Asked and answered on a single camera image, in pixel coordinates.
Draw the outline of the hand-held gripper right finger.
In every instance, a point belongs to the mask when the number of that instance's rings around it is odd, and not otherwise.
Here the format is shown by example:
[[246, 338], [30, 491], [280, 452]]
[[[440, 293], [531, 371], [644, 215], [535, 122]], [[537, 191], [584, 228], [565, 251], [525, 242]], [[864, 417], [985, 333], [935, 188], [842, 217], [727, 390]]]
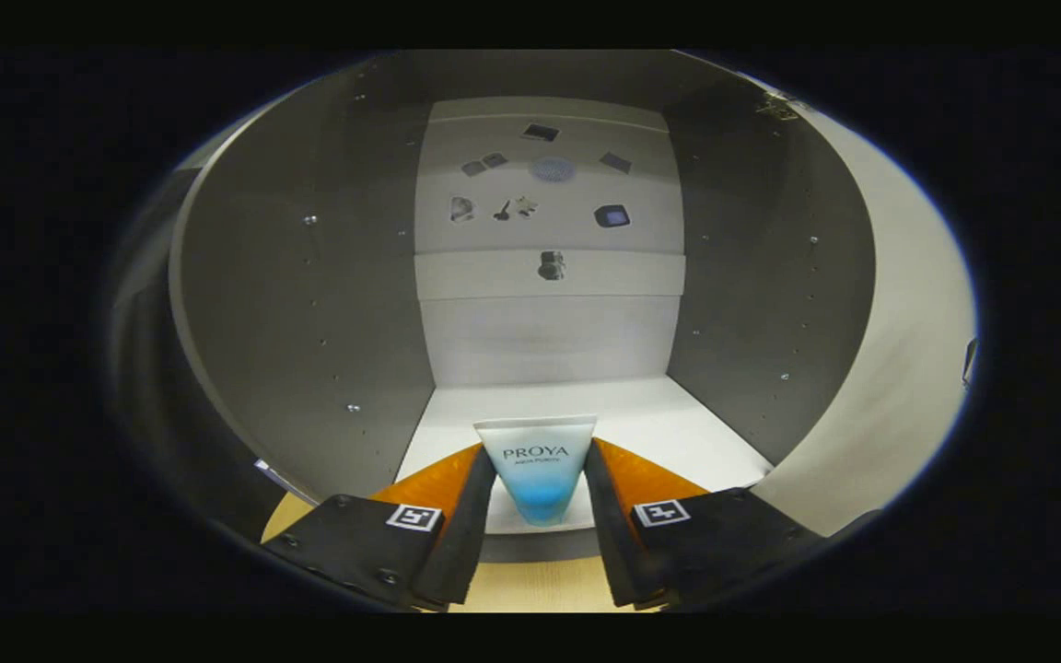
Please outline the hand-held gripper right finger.
[[602, 439], [592, 440], [584, 475], [615, 607], [691, 609], [725, 599], [827, 541], [750, 488], [710, 491]]

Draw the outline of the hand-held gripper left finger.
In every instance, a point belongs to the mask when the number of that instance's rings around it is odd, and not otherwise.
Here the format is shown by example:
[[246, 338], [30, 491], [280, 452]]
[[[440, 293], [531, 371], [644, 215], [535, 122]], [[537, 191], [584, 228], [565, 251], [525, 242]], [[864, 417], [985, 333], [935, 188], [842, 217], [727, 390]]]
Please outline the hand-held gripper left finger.
[[362, 599], [447, 611], [468, 597], [495, 478], [472, 444], [372, 496], [324, 500], [262, 546]]

